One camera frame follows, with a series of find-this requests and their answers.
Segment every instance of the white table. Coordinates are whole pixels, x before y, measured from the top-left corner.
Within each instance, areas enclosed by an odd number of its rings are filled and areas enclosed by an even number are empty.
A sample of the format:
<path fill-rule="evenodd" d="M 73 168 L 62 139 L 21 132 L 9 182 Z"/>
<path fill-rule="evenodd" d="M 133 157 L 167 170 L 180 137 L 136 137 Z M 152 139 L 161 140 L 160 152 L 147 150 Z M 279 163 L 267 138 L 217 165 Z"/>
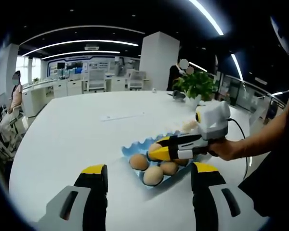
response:
<path fill-rule="evenodd" d="M 101 121 L 101 117 L 124 115 L 135 117 Z M 195 230 L 190 174 L 170 188 L 148 191 L 121 153 L 123 145 L 180 129 L 194 116 L 191 108 L 166 92 L 106 92 L 54 99 L 37 116 L 16 153 L 9 187 L 12 201 L 27 220 L 38 221 L 46 204 L 65 186 L 73 185 L 84 168 L 105 163 L 106 230 Z M 248 115 L 231 108 L 231 117 L 248 136 Z M 227 137 L 242 138 L 235 123 L 229 124 Z M 226 162 L 212 157 L 208 163 L 227 182 L 238 185 L 243 179 L 245 159 Z"/>

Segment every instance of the blue egg tray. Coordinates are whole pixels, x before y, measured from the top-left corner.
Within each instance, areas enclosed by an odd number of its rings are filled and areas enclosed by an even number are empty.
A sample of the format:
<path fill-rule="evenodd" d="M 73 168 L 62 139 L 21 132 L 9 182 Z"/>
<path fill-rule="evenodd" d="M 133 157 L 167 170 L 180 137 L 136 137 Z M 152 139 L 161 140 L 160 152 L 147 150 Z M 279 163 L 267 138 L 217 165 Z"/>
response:
<path fill-rule="evenodd" d="M 174 133 L 167 133 L 166 135 L 158 135 L 156 138 L 152 138 L 152 137 L 151 138 L 147 138 L 143 143 L 141 143 L 139 141 L 133 142 L 129 148 L 122 147 L 123 155 L 124 155 L 125 159 L 128 161 L 128 163 L 130 163 L 130 158 L 131 158 L 132 155 L 134 155 L 134 154 L 144 154 L 147 157 L 147 160 L 149 162 L 149 167 L 159 166 L 161 163 L 163 163 L 163 161 L 153 161 L 153 160 L 151 160 L 149 158 L 149 156 L 148 156 L 149 147 L 153 143 L 157 142 L 158 140 L 160 140 L 161 138 L 163 138 L 165 136 L 173 136 L 173 135 L 179 135 L 179 134 L 180 134 L 180 132 L 176 131 Z M 171 177 L 176 176 L 182 169 L 184 169 L 187 166 L 189 166 L 189 164 L 192 163 L 193 161 L 195 161 L 195 160 L 194 159 L 190 159 L 186 166 L 184 166 L 184 167 L 183 166 L 179 166 L 178 171 L 173 176 L 164 175 L 163 180 L 158 185 L 162 184 L 163 182 L 165 182 L 166 180 L 170 179 Z M 139 180 L 144 184 L 143 177 L 144 177 L 144 172 L 145 171 L 140 171 L 140 170 L 136 170 L 136 169 L 133 169 L 133 171 L 136 173 L 136 175 L 138 176 Z M 154 188 L 154 187 L 156 187 L 158 185 L 148 186 L 148 185 L 144 184 L 144 186 L 146 186 L 146 188 L 148 188 L 148 189 Z"/>

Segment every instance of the cable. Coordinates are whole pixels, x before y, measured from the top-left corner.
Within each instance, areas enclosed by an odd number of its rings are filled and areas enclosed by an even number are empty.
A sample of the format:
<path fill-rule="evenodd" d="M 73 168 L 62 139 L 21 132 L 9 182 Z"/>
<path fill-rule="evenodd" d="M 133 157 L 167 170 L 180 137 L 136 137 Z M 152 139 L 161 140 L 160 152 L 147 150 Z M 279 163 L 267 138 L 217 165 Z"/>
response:
<path fill-rule="evenodd" d="M 243 138 L 245 139 L 245 135 L 244 135 L 243 129 L 241 128 L 241 126 L 239 125 L 239 123 L 238 123 L 235 119 L 232 119 L 232 118 L 229 118 L 228 121 L 234 121 L 234 122 L 236 123 L 236 125 L 239 127 L 239 129 L 240 129 L 241 132 L 242 132 Z M 245 159 L 246 159 L 246 170 L 245 170 L 245 174 L 244 174 L 243 179 L 245 179 L 245 177 L 246 177 L 246 175 L 247 175 L 247 168 L 248 168 L 247 157 L 245 157 Z"/>

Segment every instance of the person's hand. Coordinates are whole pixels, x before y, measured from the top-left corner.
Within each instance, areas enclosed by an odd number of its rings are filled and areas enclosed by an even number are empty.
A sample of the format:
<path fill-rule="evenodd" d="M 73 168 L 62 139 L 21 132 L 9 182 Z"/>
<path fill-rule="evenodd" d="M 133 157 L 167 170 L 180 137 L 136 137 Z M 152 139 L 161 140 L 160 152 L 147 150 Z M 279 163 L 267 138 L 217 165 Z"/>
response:
<path fill-rule="evenodd" d="M 223 160 L 240 158 L 240 149 L 237 141 L 229 141 L 226 138 L 218 139 L 209 145 L 209 152 L 215 152 Z"/>

